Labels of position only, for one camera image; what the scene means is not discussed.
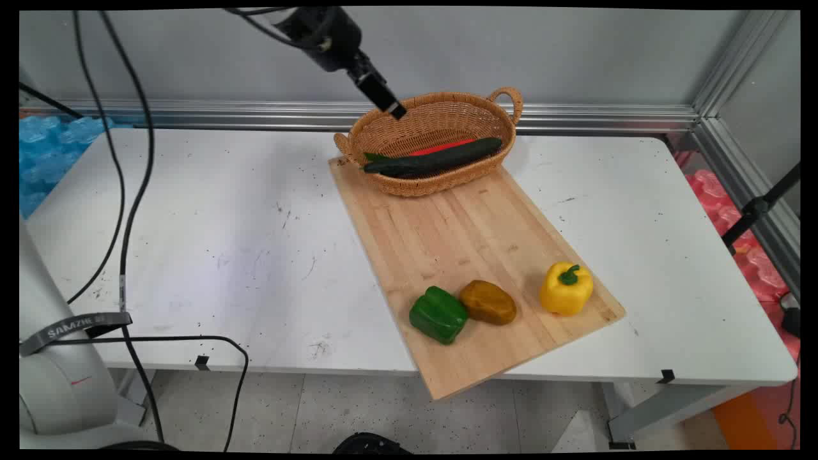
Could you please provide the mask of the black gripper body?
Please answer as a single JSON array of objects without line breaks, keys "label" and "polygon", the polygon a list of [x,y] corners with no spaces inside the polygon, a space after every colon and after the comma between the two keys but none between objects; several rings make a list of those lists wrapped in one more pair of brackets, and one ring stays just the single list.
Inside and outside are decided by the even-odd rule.
[{"label": "black gripper body", "polygon": [[339,70],[351,76],[371,73],[371,62],[360,49],[362,30],[341,6],[296,8],[280,22],[280,32],[328,73]]}]

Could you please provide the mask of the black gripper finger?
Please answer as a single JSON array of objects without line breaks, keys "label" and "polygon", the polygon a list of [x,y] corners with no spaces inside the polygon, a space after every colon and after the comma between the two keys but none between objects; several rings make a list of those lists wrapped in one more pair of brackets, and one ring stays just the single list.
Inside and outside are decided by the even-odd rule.
[{"label": "black gripper finger", "polygon": [[389,116],[405,116],[406,108],[388,87],[387,81],[372,65],[362,67],[359,90],[382,112]]},{"label": "black gripper finger", "polygon": [[387,81],[376,70],[348,70],[348,76],[357,90],[382,113],[389,114],[396,120],[403,117],[403,105],[389,89]]}]

